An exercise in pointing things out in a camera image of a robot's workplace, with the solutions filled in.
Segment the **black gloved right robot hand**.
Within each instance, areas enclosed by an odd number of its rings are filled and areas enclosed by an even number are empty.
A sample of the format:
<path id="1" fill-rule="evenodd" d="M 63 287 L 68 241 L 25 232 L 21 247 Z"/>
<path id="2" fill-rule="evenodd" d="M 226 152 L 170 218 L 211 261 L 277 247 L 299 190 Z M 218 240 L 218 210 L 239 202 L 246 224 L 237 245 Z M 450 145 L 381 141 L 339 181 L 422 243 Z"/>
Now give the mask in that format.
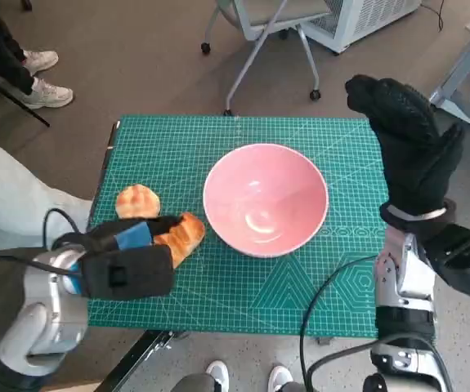
<path id="1" fill-rule="evenodd" d="M 389 204 L 411 216 L 444 208 L 463 154 L 463 127 L 441 134 L 427 98 L 392 78 L 357 74 L 345 90 L 349 109 L 367 117 L 380 144 Z"/>

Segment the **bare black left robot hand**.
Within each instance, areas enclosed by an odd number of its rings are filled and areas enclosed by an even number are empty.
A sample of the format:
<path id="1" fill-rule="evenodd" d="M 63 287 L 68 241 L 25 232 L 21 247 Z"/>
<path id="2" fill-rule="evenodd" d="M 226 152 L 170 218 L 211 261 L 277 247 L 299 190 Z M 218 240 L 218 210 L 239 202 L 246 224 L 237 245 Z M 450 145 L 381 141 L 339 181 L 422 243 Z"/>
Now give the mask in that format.
<path id="1" fill-rule="evenodd" d="M 87 231 L 87 235 L 104 251 L 148 247 L 155 236 L 168 233 L 182 220 L 183 216 L 121 218 L 105 221 Z"/>

